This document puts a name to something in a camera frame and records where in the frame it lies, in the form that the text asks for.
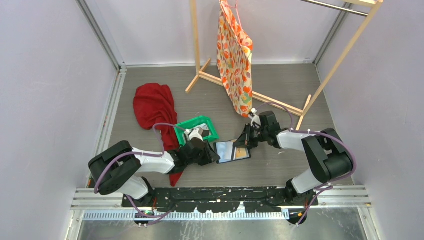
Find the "orange patterned credit card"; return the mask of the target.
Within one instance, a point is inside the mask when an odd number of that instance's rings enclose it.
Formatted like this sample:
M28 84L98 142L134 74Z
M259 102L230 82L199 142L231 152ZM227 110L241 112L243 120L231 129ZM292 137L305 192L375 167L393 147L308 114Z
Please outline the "orange patterned credit card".
M243 160L250 158L249 150L245 147L237 147L234 152L235 160Z

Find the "black card holder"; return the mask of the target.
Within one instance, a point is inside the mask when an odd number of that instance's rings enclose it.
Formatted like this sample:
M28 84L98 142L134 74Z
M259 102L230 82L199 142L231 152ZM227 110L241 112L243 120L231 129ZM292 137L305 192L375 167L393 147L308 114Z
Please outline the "black card holder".
M251 152L248 149L250 153L250 158L235 160L235 149L237 147L233 147L234 142L235 140L220 141L220 142L215 142L213 144L215 152L220 156L220 160L216 162L217 164L226 164L226 163L250 159L252 157Z

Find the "green plastic bin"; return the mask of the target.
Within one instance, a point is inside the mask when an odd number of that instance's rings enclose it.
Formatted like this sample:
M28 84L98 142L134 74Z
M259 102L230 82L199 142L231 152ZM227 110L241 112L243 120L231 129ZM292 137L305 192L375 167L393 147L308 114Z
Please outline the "green plastic bin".
M185 145L192 137L201 137L203 140L209 142L219 139L212 120L203 115L177 123L174 130L181 146Z

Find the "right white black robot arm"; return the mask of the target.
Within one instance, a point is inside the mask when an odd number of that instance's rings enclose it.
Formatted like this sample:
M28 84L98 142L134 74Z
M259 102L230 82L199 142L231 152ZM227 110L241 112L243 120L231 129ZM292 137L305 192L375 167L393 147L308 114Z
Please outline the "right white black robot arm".
M284 198L291 205L299 205L314 190L338 181L356 170L356 160L337 132L332 128L323 131L297 131L281 128L273 111L249 113L251 123L246 124L235 148L253 149L266 142L276 149L296 150L305 153L309 168L288 180Z

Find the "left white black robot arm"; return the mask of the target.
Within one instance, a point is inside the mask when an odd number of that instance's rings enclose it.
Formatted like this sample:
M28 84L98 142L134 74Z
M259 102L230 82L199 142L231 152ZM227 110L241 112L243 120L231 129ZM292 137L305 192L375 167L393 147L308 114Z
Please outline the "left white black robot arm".
M207 140L193 138L185 145L164 152L145 151L122 140L92 158L88 168L94 179L94 192L102 196L122 193L141 207L153 202L153 188L140 173L163 175L183 172L190 165L205 166L220 160Z

